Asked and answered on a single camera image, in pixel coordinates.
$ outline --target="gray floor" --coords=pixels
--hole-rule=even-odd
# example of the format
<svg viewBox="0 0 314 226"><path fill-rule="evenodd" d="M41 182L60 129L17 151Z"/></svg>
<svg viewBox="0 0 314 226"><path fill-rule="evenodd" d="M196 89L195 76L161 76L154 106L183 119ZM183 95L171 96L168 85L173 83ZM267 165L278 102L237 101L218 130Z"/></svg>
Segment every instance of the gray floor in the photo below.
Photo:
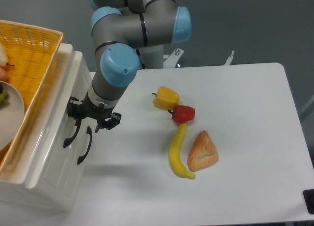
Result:
<svg viewBox="0 0 314 226"><path fill-rule="evenodd" d="M193 33L183 66L222 65L232 50L234 64L281 63L299 111L314 94L314 0L177 0L187 6ZM81 51L95 70L87 0L0 0L0 19L64 32L64 42ZM303 123L314 159L314 113Z"/></svg>

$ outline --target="banana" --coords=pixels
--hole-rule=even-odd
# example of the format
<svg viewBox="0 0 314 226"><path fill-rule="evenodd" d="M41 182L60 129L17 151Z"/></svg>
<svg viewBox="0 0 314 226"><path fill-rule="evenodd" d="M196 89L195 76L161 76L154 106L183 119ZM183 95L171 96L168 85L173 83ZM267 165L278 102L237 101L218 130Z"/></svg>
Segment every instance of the banana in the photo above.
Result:
<svg viewBox="0 0 314 226"><path fill-rule="evenodd" d="M195 178L195 174L188 171L180 159L180 148L185 137L187 124L181 124L174 134L169 147L169 162L174 173L182 178Z"/></svg>

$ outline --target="red bell pepper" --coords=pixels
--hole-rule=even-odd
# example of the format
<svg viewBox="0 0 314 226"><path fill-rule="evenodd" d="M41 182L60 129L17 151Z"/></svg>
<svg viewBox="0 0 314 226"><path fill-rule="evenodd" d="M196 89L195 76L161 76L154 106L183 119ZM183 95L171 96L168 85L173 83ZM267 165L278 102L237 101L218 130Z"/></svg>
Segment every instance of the red bell pepper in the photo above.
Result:
<svg viewBox="0 0 314 226"><path fill-rule="evenodd" d="M173 111L168 111L172 114L173 121L179 124L186 123L195 117L195 109L193 107L177 105Z"/></svg>

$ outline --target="yellow basket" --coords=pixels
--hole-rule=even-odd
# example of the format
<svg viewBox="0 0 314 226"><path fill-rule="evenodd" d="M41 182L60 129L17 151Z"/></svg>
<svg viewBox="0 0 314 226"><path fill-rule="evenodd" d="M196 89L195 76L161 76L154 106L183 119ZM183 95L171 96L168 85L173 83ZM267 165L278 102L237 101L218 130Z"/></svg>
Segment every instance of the yellow basket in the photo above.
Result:
<svg viewBox="0 0 314 226"><path fill-rule="evenodd" d="M20 92L26 110L11 145L1 150L0 173L4 163L8 162L14 154L17 146L14 142L18 142L17 137L26 127L62 38L62 32L0 20L0 43L6 49L9 64L14 65L14 67L4 67L7 71L8 83Z"/></svg>

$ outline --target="grapes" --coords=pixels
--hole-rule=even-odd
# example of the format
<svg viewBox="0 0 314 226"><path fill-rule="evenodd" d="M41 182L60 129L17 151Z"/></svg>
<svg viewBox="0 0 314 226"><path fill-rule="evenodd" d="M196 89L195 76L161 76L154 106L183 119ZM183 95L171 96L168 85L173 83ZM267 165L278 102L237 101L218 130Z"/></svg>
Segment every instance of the grapes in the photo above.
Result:
<svg viewBox="0 0 314 226"><path fill-rule="evenodd" d="M8 95L8 91L6 89L3 88L3 86L0 84L0 105L8 105L9 101L6 98L6 96Z"/></svg>

